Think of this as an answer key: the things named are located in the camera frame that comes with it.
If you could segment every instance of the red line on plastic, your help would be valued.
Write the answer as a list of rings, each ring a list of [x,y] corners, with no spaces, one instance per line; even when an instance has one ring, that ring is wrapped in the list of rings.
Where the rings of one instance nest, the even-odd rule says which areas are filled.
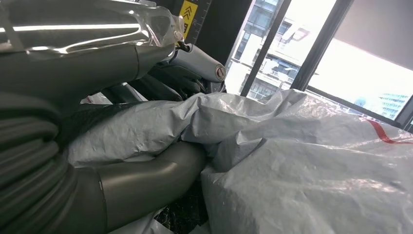
[[[386,143],[389,143],[389,144],[413,144],[412,142],[394,141],[386,135],[386,132],[384,131],[383,127],[379,123],[377,123],[375,121],[372,121],[372,120],[369,120],[369,119],[367,119],[367,121],[373,125],[373,127],[375,129],[375,132],[377,133],[380,140],[382,140]]]

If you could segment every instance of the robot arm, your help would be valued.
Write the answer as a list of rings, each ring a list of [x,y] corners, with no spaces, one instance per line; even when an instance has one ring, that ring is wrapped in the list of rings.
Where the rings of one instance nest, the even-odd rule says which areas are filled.
[[[0,232],[103,234],[181,196],[204,166],[198,146],[75,169],[55,142],[86,95],[174,61],[167,10],[148,8],[152,17],[120,0],[0,4]]]

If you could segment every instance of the white plastic tarp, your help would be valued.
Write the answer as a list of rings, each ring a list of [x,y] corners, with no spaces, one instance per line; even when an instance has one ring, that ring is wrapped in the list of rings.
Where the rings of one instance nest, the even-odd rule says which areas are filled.
[[[294,90],[266,103],[231,94],[151,101],[68,150],[75,166],[204,144],[213,234],[413,233],[412,135]]]

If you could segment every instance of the clear plastic wrap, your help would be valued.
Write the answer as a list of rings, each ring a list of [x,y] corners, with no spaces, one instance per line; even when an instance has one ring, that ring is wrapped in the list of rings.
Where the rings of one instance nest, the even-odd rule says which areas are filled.
[[[0,39],[15,39],[10,40],[14,51],[71,54],[121,44],[165,47],[183,35],[182,22],[168,9],[132,1],[16,0],[2,4],[7,12],[0,17],[0,25],[12,29],[0,27]]]

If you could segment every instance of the yellow warning sign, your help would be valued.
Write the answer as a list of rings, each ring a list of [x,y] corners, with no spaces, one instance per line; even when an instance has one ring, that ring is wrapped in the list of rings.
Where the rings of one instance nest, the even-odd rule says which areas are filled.
[[[179,15],[184,18],[184,38],[187,38],[197,8],[198,5],[187,0],[184,0],[184,4],[182,4]]]

